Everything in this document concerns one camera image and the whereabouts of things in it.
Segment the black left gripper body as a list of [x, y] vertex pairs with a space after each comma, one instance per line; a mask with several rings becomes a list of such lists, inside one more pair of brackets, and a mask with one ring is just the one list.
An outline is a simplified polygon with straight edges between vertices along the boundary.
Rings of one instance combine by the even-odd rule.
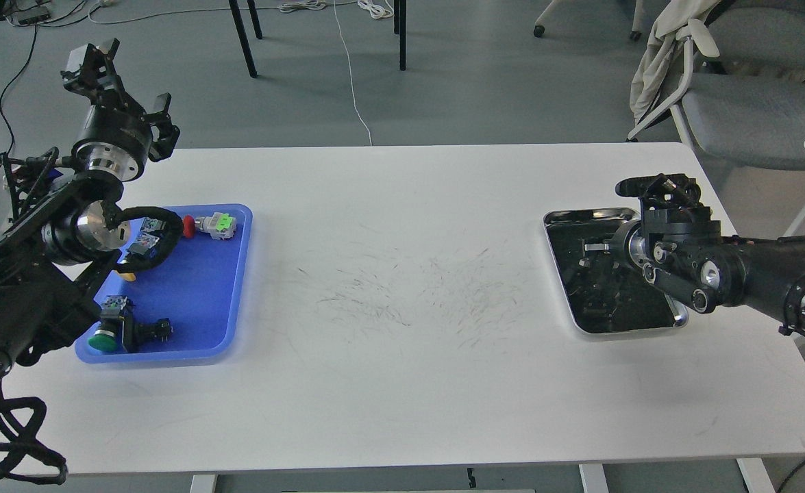
[[139, 116], [92, 104], [71, 156], [86, 168], [98, 169], [128, 182], [142, 177], [151, 148], [152, 130]]

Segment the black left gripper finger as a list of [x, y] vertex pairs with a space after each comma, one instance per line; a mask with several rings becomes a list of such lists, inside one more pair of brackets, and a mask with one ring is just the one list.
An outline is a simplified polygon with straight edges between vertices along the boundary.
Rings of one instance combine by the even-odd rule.
[[118, 38], [111, 38], [97, 45], [87, 43], [72, 50], [65, 69], [61, 71], [63, 87], [70, 93], [86, 97], [92, 105], [142, 116], [143, 106], [127, 93], [115, 70], [114, 59], [119, 47]]
[[152, 162], [161, 162], [170, 158], [179, 141], [179, 127], [173, 124], [169, 109], [173, 97], [170, 93], [159, 94], [153, 105], [152, 112], [145, 114], [145, 123], [149, 128], [158, 132], [149, 144], [148, 157]]

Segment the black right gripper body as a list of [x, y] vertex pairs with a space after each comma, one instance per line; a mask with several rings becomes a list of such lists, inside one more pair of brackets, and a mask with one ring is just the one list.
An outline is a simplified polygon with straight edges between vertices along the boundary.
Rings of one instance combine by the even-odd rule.
[[615, 186], [620, 197], [639, 200], [637, 220], [624, 222], [608, 252], [628, 268], [653, 262], [667, 269], [700, 269], [721, 264], [721, 222], [700, 201], [696, 178], [685, 174], [631, 177]]

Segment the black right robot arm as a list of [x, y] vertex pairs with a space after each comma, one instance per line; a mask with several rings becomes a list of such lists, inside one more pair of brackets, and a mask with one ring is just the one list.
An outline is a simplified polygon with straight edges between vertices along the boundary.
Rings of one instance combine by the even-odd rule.
[[635, 277], [694, 312], [744, 305], [777, 320], [780, 334], [805, 338], [805, 236], [724, 236], [697, 181], [681, 173], [631, 177], [615, 192], [638, 199], [641, 212], [582, 244], [577, 273], [595, 277], [582, 302], [599, 303], [599, 316]]

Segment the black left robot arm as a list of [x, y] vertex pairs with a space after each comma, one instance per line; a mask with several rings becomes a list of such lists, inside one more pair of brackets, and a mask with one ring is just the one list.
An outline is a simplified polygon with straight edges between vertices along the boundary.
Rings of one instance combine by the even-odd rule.
[[64, 456], [38, 440], [45, 402], [5, 399], [2, 379], [74, 343], [104, 315], [94, 298], [108, 275], [161, 265], [185, 231], [171, 210], [118, 205], [125, 182], [169, 158], [180, 135], [170, 94], [148, 112], [127, 93], [114, 67], [119, 45], [76, 48], [61, 72], [65, 90], [90, 103], [67, 156], [55, 147], [26, 159], [0, 153], [12, 204], [0, 237], [0, 480], [60, 485], [68, 473]]

